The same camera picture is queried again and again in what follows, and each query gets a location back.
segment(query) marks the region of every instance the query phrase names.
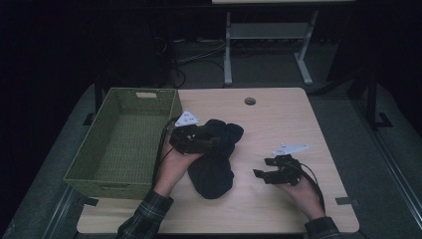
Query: wooden table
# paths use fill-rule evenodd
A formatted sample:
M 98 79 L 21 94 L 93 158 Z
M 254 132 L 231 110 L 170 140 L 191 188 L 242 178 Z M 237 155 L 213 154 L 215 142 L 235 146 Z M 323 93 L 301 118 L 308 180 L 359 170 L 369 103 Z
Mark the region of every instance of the wooden table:
M 317 123 L 302 89 L 180 90 L 184 110 L 204 124 L 210 119 L 233 122 L 245 133 L 230 160 L 235 174 L 233 188 L 215 200 L 202 198 L 187 173 L 174 188 L 175 202 L 159 233 L 303 233 L 306 217 L 288 196 L 256 178 L 253 169 L 275 170 L 265 157 L 281 143 L 307 143 L 310 149 L 293 157 L 316 174 L 325 199 L 326 213 L 341 232 L 355 232 L 359 224 L 350 204 L 337 205 L 347 197 Z M 245 98 L 256 104 L 247 106 Z M 86 206 L 78 223 L 81 233 L 116 233 L 140 201 L 100 199 L 97 207 Z

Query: woven basket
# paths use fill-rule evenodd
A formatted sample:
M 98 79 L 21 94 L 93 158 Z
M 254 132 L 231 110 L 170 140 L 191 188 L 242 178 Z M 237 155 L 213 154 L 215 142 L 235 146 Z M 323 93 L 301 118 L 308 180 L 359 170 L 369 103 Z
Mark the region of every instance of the woven basket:
M 143 199 L 161 131 L 181 113 L 177 90 L 110 89 L 64 180 L 89 197 Z

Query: plaid sleeve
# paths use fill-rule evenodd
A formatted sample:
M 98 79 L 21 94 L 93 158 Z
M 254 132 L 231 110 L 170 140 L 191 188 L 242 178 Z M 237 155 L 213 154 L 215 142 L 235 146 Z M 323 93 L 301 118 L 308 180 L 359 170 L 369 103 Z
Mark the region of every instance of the plaid sleeve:
M 150 190 L 133 213 L 133 216 L 118 227 L 116 238 L 155 238 L 171 204 L 173 204 L 172 198 L 163 197 Z
M 305 224 L 311 239 L 340 239 L 342 238 L 332 218 L 322 217 Z

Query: black cloth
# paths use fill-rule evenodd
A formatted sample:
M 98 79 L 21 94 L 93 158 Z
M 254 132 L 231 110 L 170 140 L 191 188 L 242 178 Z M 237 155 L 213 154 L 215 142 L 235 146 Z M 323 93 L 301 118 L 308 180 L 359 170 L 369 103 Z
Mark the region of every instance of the black cloth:
M 232 188 L 234 173 L 229 158 L 244 131 L 237 124 L 226 124 L 218 119 L 211 119 L 204 125 L 208 133 L 220 137 L 220 142 L 212 152 L 195 160 L 188 173 L 199 194 L 216 199 Z

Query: dark background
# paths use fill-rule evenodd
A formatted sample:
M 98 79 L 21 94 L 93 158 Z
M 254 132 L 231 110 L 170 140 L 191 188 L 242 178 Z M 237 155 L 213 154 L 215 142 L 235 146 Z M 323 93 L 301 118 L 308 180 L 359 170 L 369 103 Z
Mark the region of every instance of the dark background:
M 341 40 L 329 81 L 358 67 L 374 73 L 422 135 L 420 12 L 404 1 L 359 1 L 347 26 L 335 12 L 320 12 L 313 41 Z M 160 15 L 110 13 L 73 1 L 0 0 L 0 235 L 88 86 L 99 80 L 105 90 L 161 86 L 170 53 L 157 57 L 151 36 L 221 38 L 224 17 L 179 12 L 169 29 Z

